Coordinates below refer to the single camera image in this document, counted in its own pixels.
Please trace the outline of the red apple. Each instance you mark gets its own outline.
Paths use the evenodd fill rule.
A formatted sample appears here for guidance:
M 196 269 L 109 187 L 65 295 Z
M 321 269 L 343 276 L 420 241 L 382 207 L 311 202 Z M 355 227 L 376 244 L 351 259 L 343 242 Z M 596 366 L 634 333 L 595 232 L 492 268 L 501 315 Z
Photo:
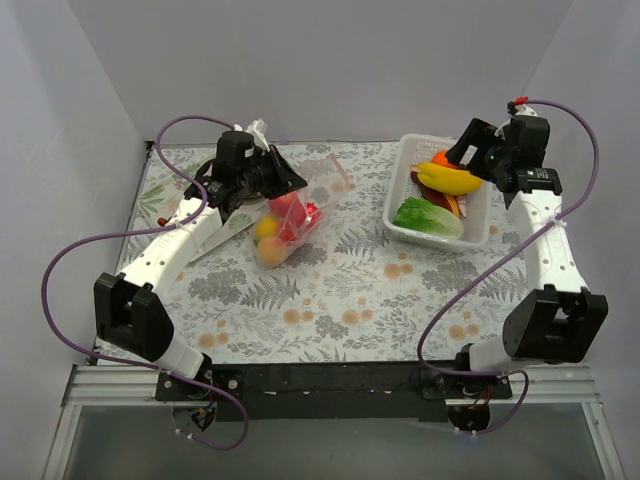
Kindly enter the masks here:
M 307 221 L 305 219 L 284 219 L 278 238 L 286 244 L 299 243 L 305 236 Z
M 297 192 L 267 202 L 271 213 L 282 219 L 305 219 L 306 206 Z
M 323 220 L 323 212 L 312 202 L 306 203 L 306 217 L 300 224 L 299 230 L 303 233 L 313 232 Z

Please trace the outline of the yellow lemon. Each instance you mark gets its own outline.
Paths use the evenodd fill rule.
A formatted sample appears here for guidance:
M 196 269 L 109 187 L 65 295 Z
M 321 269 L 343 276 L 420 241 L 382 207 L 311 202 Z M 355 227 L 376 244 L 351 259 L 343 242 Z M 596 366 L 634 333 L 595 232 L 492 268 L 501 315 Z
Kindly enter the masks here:
M 256 223 L 255 237 L 258 241 L 266 237 L 276 236 L 281 228 L 281 219 L 271 214 L 264 215 Z

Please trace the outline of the clear zip top bag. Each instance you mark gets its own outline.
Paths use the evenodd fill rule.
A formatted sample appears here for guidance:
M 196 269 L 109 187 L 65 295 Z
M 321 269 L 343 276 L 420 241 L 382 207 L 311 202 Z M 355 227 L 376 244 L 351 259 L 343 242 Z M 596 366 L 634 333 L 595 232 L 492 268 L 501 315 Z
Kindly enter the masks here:
M 296 172 L 307 186 L 269 200 L 252 227 L 256 258 L 266 268 L 279 266 L 307 243 L 349 189 L 348 175 L 333 154 L 306 160 Z

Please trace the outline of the yellow banana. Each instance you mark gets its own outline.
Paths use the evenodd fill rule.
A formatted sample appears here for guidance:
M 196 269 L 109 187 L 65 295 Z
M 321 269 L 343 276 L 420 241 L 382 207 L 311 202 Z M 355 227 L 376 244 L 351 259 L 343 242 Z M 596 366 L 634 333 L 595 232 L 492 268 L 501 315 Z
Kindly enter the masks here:
M 452 196 L 466 195 L 482 187 L 483 181 L 467 170 L 444 167 L 432 162 L 412 166 L 418 181 L 427 188 Z

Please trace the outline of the yellow orange peach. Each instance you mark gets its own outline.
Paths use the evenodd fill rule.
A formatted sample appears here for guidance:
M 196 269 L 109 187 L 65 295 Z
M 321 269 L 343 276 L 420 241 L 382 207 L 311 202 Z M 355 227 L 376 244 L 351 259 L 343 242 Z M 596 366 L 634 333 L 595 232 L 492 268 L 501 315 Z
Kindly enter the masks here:
M 273 268 L 288 257 L 288 247 L 278 236 L 264 237 L 257 244 L 257 255 L 265 266 Z

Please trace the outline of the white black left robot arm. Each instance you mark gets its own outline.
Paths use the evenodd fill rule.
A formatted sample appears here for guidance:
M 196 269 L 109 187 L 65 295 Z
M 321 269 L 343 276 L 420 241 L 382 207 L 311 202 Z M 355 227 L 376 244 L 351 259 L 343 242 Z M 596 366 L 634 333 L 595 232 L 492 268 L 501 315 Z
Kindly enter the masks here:
M 117 275 L 96 280 L 98 337 L 178 374 L 178 387 L 188 398 L 205 398 L 213 386 L 205 369 L 211 361 L 178 336 L 163 300 L 181 271 L 248 197 L 271 200 L 306 185 L 255 126 L 224 132 L 215 157 L 197 171 L 167 231 Z

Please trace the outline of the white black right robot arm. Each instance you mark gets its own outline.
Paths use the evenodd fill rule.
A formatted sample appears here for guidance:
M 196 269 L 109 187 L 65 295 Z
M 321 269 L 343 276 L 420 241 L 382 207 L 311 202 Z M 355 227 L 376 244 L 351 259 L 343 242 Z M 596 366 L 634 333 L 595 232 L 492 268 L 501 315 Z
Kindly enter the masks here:
M 502 127 L 474 118 L 447 153 L 472 175 L 494 184 L 525 244 L 529 292 L 504 320 L 499 336 L 466 345 L 454 361 L 454 389 L 475 397 L 489 373 L 536 364 L 579 363 L 608 314 L 605 296 L 591 292 L 573 258 L 556 170 L 543 167 L 550 127 L 546 119 L 514 115 Z

